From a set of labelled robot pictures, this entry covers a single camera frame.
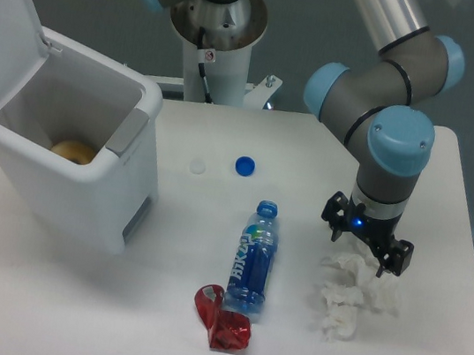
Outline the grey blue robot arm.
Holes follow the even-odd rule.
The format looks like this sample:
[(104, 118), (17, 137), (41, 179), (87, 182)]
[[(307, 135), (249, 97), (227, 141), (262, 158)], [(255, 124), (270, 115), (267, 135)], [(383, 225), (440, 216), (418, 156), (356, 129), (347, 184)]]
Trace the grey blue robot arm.
[[(186, 101), (245, 106), (248, 57), (267, 28), (262, 0), (145, 0), (169, 11), (183, 43)], [(414, 104), (461, 80), (462, 49), (431, 34), (416, 0), (355, 0), (380, 62), (363, 74), (321, 66), (305, 86), (310, 112), (358, 161), (350, 196), (336, 193), (321, 214), (334, 238), (349, 232), (395, 276), (409, 266), (412, 243), (395, 227), (429, 162), (434, 128)]]

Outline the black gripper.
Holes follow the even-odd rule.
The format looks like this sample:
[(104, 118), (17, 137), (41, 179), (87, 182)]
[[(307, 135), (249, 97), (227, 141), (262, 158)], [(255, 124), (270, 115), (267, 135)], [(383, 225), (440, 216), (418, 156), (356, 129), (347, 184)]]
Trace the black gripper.
[(384, 273), (401, 276), (410, 265), (414, 245), (408, 240), (394, 238), (401, 214), (390, 218), (370, 216), (372, 209), (363, 200), (351, 195), (349, 200), (341, 191), (327, 200), (321, 218), (331, 229), (331, 241), (335, 242), (344, 232), (352, 233), (372, 250), (380, 264), (375, 276)]

